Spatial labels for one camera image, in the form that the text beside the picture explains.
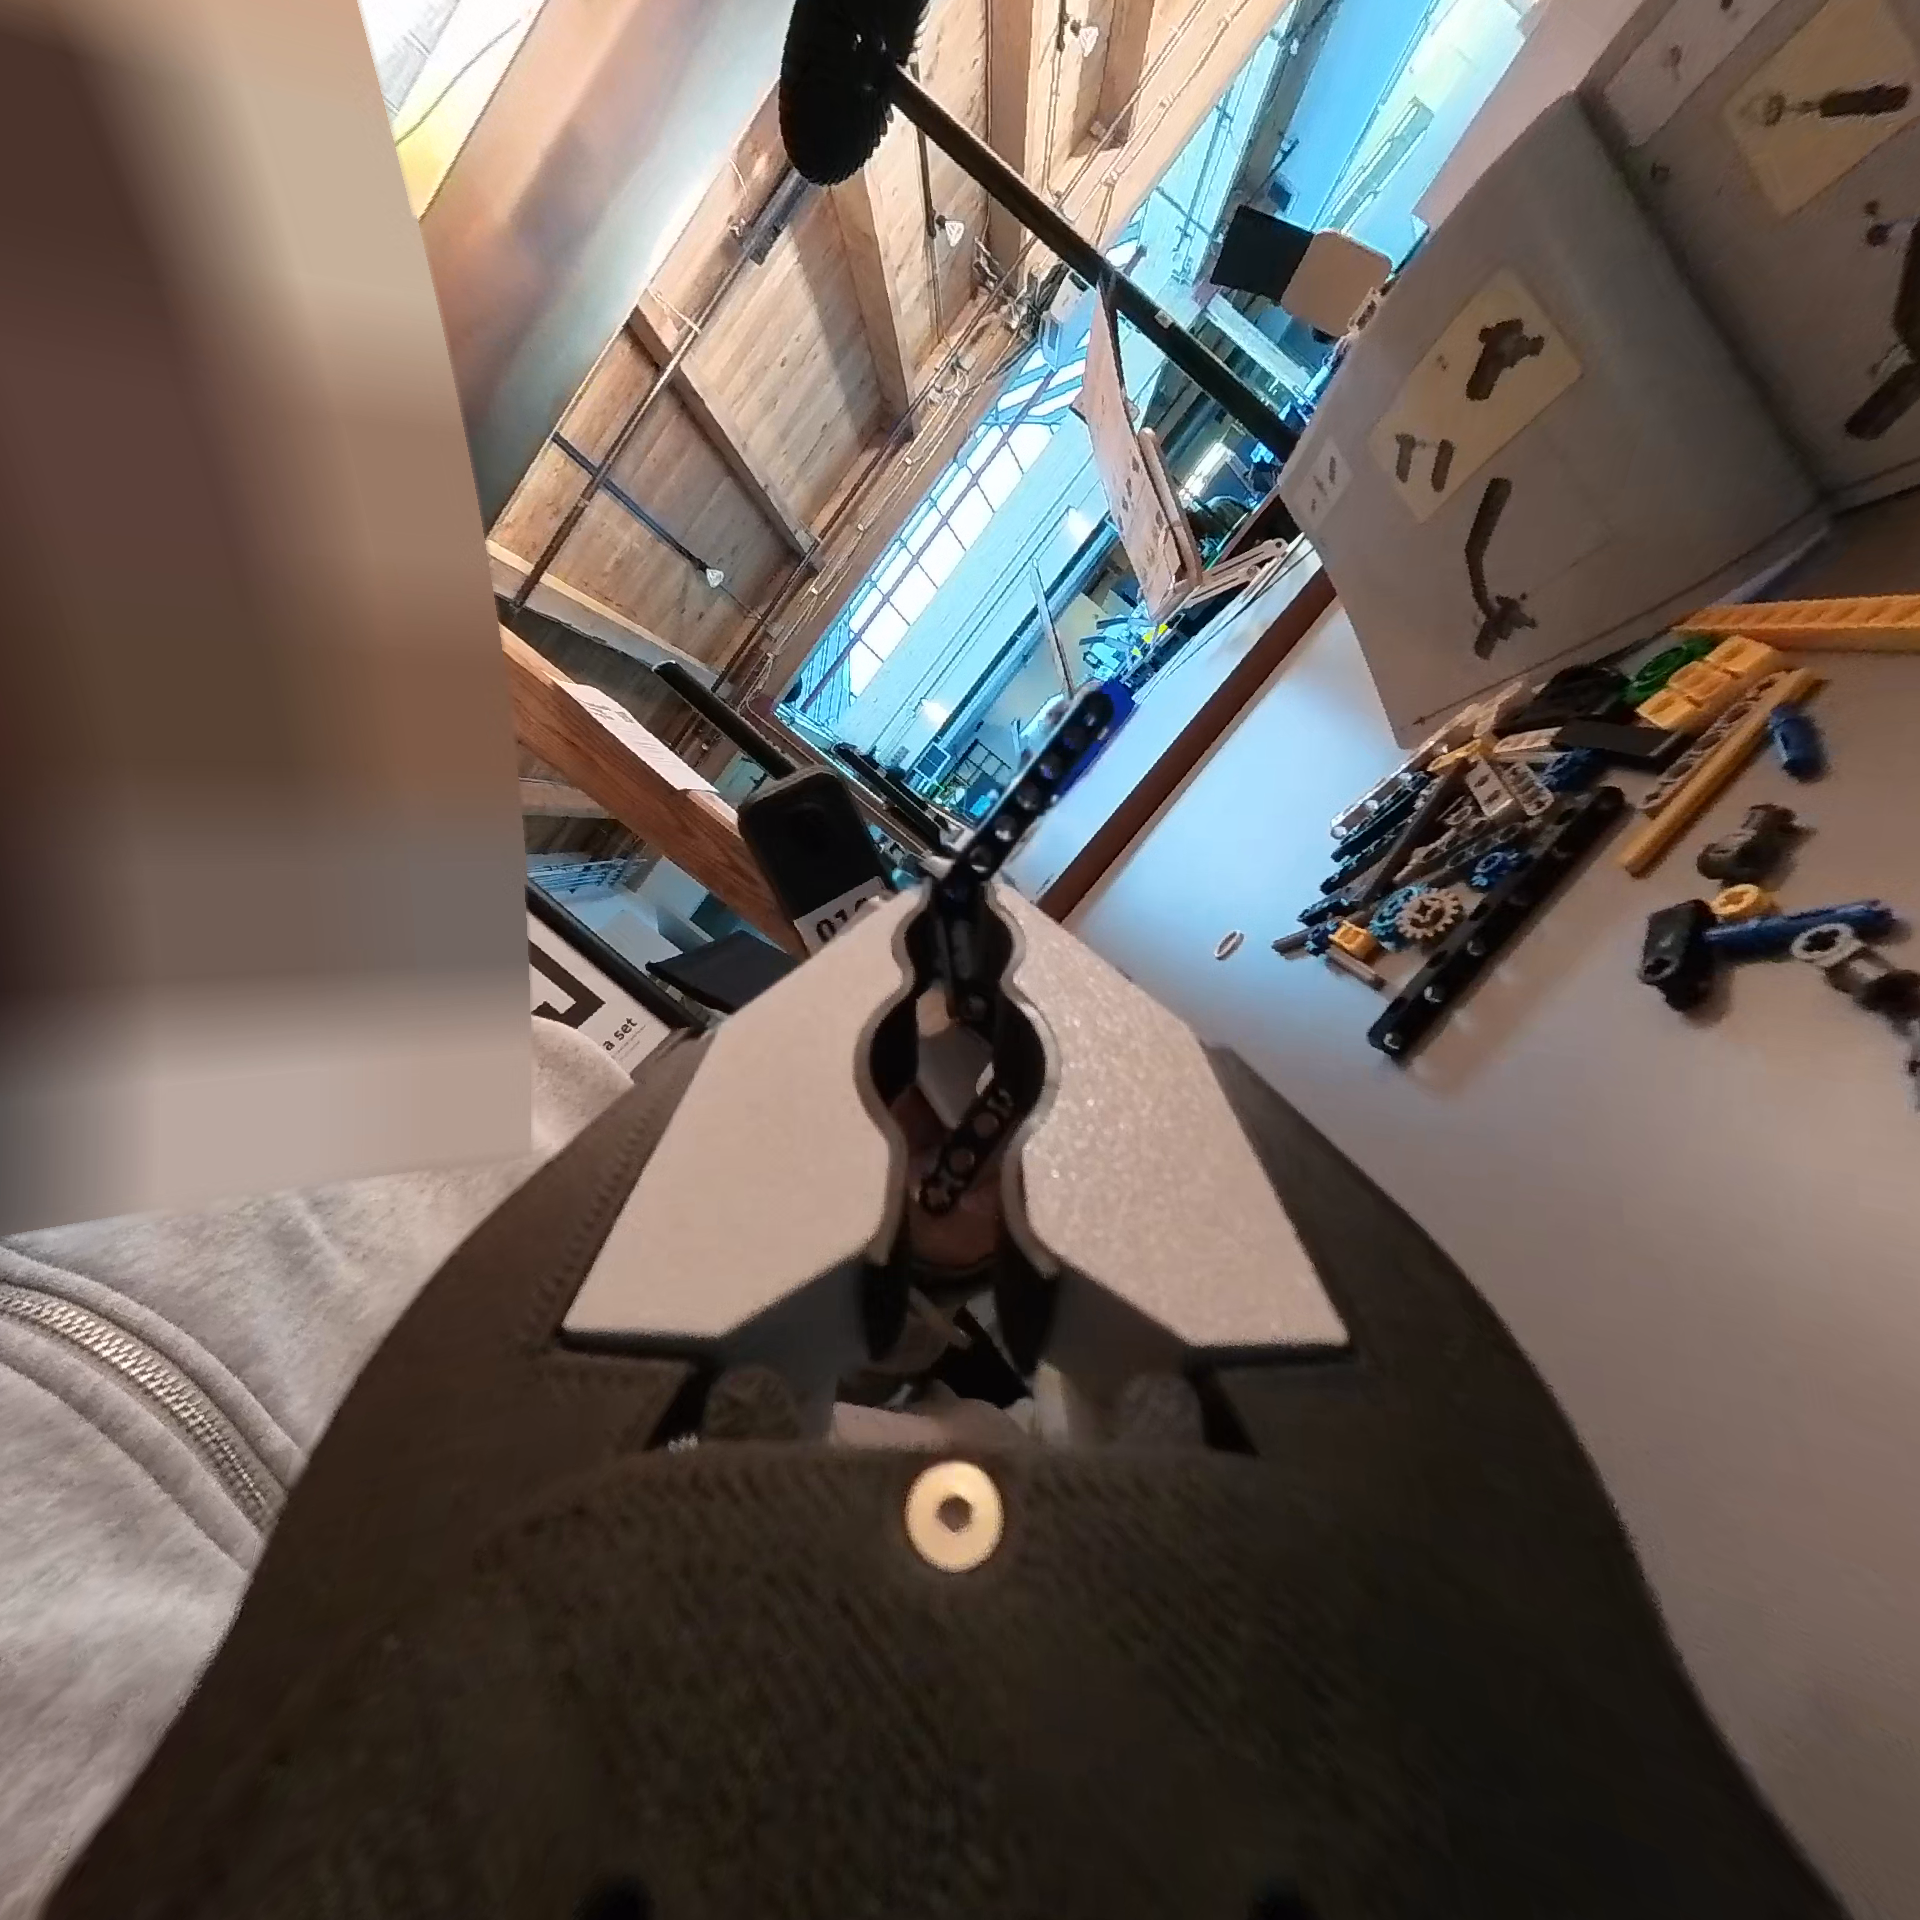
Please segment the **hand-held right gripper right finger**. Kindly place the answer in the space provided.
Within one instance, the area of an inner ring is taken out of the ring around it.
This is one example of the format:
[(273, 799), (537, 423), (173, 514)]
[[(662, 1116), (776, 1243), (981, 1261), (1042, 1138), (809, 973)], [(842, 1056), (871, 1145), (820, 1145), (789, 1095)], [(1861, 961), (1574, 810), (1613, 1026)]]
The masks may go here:
[(1348, 1330), (1189, 1024), (1033, 904), (992, 892), (1001, 978), (1039, 1039), (1009, 1145), (1012, 1242), (1055, 1369), (1338, 1353)]

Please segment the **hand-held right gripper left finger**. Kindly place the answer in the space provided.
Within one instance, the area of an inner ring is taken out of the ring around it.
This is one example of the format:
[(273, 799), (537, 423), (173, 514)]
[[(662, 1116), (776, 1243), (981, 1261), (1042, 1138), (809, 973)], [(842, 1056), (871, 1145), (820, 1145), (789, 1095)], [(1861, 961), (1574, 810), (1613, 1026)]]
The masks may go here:
[(655, 1153), (562, 1320), (585, 1351), (862, 1363), (862, 1295), (904, 1209), (904, 1145), (872, 1084), (910, 1010), (928, 893), (871, 904), (712, 1029)]

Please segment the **black angled lego beam assembly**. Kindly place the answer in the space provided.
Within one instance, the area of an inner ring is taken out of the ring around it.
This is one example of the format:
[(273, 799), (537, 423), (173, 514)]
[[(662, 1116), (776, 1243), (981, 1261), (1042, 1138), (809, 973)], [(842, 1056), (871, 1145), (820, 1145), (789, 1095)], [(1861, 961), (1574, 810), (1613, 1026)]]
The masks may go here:
[(983, 823), (928, 880), (904, 928), (913, 1008), (933, 1003), (944, 1024), (917, 1039), (917, 1081), (902, 1095), (904, 1120), (929, 1120), (928, 1138), (910, 1148), (902, 1259), (929, 1296), (990, 1296), (998, 1345), (1023, 1373), (1039, 1363), (1057, 1283), (1015, 1237), (1012, 1154), (1039, 1107), (1045, 1060), (1039, 1031), (1012, 996), (1015, 930), (994, 882), (1112, 730), (1116, 700), (1103, 687), (1074, 693)]

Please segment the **long black lego beam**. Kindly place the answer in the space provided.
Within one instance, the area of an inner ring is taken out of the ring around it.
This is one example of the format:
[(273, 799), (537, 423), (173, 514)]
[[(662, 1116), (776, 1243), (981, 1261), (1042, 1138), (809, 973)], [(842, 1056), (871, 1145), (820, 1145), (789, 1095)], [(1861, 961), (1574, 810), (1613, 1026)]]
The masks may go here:
[(1519, 856), (1518, 868), (1478, 896), (1428, 962), (1367, 1026), (1367, 1048), (1394, 1066), (1415, 1058), (1581, 861), (1617, 831), (1626, 811), (1630, 801), (1615, 784), (1597, 784), (1558, 807)]

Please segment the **pile of lego pieces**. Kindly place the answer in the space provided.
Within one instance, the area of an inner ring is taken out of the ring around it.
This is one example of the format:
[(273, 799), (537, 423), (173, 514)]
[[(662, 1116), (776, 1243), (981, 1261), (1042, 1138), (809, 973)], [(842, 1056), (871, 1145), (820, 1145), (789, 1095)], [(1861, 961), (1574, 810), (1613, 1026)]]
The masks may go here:
[(1319, 959), (1373, 993), (1397, 953), (1432, 959), (1550, 816), (1634, 744), (1624, 684), (1610, 666), (1572, 666), (1461, 706), (1334, 816), (1333, 868), (1273, 953)]

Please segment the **lego instruction booklet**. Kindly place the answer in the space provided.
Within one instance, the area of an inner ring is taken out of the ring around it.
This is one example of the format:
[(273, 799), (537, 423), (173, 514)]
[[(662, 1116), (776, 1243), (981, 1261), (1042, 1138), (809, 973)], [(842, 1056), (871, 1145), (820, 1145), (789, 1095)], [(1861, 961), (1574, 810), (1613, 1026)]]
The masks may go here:
[(1914, 55), (1638, 4), (1399, 268), (1280, 480), (1397, 738), (1914, 489)]

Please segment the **long blue lego pin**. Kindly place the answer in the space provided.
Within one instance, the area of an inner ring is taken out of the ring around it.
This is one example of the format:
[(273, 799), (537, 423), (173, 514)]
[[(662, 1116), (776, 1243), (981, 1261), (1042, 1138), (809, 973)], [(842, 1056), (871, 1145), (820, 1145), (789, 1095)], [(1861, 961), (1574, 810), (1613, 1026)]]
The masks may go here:
[(1701, 932), (1701, 941), (1720, 962), (1750, 962), (1788, 955), (1802, 935), (1820, 928), (1845, 928), (1861, 941), (1877, 941), (1893, 932), (1895, 924), (1896, 914), (1885, 901), (1864, 898), (1743, 922), (1716, 922)]

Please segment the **yellow lego block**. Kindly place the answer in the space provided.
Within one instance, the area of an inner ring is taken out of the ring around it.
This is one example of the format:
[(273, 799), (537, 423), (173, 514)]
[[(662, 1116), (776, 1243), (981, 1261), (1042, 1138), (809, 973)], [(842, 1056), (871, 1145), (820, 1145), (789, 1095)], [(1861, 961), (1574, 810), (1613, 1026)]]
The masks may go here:
[(1788, 658), (1761, 640), (1726, 636), (1704, 657), (1680, 664), (1668, 681), (1636, 706), (1636, 717), (1650, 730), (1696, 736), (1785, 668)]

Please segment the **long yellow lego beam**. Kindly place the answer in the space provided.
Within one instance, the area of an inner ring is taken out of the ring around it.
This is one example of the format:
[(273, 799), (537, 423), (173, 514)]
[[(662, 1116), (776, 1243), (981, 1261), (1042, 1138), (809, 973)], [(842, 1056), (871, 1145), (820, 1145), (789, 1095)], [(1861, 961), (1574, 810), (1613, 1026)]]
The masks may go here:
[(1918, 595), (1863, 593), (1815, 600), (1754, 600), (1682, 615), (1676, 636), (1759, 640), (1782, 653), (1918, 653)]

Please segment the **wooden counter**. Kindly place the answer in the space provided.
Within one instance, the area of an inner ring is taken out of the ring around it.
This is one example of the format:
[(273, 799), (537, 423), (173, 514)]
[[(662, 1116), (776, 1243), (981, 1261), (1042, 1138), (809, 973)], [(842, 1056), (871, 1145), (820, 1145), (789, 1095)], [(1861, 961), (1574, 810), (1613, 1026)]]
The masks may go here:
[(802, 940), (741, 836), (730, 802), (606, 693), (567, 679), (506, 628), (497, 628), (497, 643), (518, 745), (764, 940), (802, 959)]

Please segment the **dark flat panel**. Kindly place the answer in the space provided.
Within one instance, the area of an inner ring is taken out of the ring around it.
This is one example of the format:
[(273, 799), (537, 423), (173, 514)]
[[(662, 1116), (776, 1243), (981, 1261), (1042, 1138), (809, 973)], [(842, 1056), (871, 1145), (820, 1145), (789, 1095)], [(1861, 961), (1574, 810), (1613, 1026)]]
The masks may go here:
[(798, 967), (796, 953), (750, 930), (735, 930), (717, 941), (647, 962), (638, 981), (638, 1001), (666, 1026), (704, 1035)]

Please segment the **black framed poster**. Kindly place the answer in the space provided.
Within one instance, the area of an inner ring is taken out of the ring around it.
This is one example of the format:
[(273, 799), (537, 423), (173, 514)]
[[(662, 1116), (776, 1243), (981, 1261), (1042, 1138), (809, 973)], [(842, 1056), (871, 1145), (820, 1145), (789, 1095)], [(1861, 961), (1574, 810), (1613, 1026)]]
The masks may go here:
[(533, 880), (522, 898), (534, 1018), (570, 1029), (626, 1075), (661, 1048), (711, 1029), (696, 1007), (641, 973)]

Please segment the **plywood stand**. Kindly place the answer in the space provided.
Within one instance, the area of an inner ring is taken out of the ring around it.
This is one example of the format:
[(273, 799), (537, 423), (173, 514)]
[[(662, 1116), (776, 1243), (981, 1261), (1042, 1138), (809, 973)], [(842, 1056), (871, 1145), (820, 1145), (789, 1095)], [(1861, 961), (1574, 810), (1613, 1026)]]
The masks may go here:
[(1167, 619), (1189, 604), (1206, 604), (1258, 586), (1282, 564), (1296, 538), (1269, 538), (1234, 560), (1201, 563), (1151, 431), (1138, 431), (1120, 377), (1117, 323), (1109, 295), (1096, 292), (1088, 325), (1088, 357), (1077, 411), (1088, 428), (1093, 465), (1112, 528), (1135, 573), (1141, 607)]

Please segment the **black pole stand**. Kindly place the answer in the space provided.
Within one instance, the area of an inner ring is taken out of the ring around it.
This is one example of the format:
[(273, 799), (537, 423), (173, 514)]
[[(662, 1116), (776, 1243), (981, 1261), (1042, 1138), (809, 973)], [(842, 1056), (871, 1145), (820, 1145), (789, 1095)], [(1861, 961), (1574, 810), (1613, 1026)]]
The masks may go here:
[(783, 32), (776, 87), (789, 161), (812, 186), (836, 187), (864, 173), (895, 112), (983, 187), (1042, 247), (1096, 290), (1193, 387), (1258, 447), (1287, 458), (1300, 439), (1282, 411), (1193, 338), (1165, 307), (1049, 207), (1018, 172), (940, 107), (904, 69), (924, 3), (798, 3)]

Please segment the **grey hoodie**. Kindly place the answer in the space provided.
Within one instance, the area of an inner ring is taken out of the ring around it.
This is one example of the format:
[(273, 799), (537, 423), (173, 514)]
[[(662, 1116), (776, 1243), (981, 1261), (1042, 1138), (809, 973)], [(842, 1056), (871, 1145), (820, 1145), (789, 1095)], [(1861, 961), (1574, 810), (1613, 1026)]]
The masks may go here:
[(534, 1019), (522, 1156), (5, 1240), (5, 1915), (495, 1912), (417, 1629), (674, 1400), (560, 1322), (711, 1048)]

